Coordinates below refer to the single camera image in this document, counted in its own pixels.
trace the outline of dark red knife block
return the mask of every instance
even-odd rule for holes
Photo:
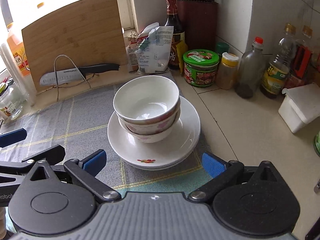
[[[188,49],[214,51],[218,3],[205,0],[177,0],[179,19],[185,29]]]

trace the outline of orange plastic bottle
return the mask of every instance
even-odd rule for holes
[[[30,71],[28,70],[29,66],[23,46],[22,37],[14,28],[13,23],[8,24],[7,28],[9,30],[7,43],[16,61],[17,66],[21,70],[22,75],[25,77],[30,74]]]

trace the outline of wood grain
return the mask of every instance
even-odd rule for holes
[[[77,66],[99,63],[127,64],[117,0],[80,0],[53,11],[22,30],[31,76],[37,91],[53,62],[68,55]],[[73,68],[60,58],[57,70]]]

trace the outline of yellow and white lid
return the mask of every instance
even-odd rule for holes
[[[238,65],[239,57],[234,54],[224,52],[222,54],[221,62],[228,66],[234,67]]]

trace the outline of white plastic box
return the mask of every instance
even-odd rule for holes
[[[284,89],[282,93],[286,96],[278,112],[292,133],[320,116],[320,88],[316,84]]]

